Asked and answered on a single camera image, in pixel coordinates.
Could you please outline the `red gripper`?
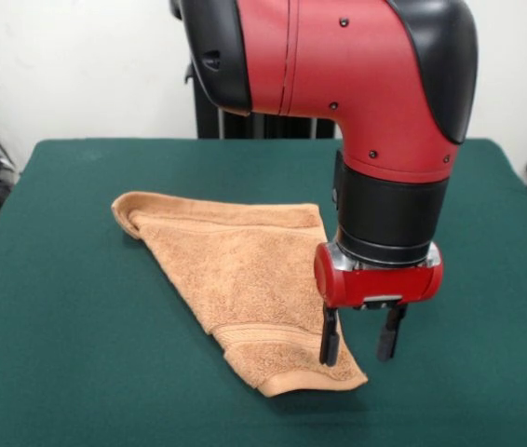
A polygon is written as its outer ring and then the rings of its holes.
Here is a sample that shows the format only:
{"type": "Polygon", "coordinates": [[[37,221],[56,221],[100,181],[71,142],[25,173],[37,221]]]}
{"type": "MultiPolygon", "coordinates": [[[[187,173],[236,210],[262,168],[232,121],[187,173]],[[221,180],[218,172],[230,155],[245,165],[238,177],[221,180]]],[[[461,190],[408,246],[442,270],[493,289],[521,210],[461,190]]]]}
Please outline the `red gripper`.
{"type": "Polygon", "coordinates": [[[323,327],[319,362],[333,367],[339,353],[337,308],[383,308],[388,310],[380,331],[376,357],[389,361],[395,356],[401,322],[408,305],[433,298],[443,279],[444,264],[436,244],[429,246],[419,264],[383,268],[346,256],[334,242],[321,243],[314,261],[318,292],[323,298],[323,327]]]}

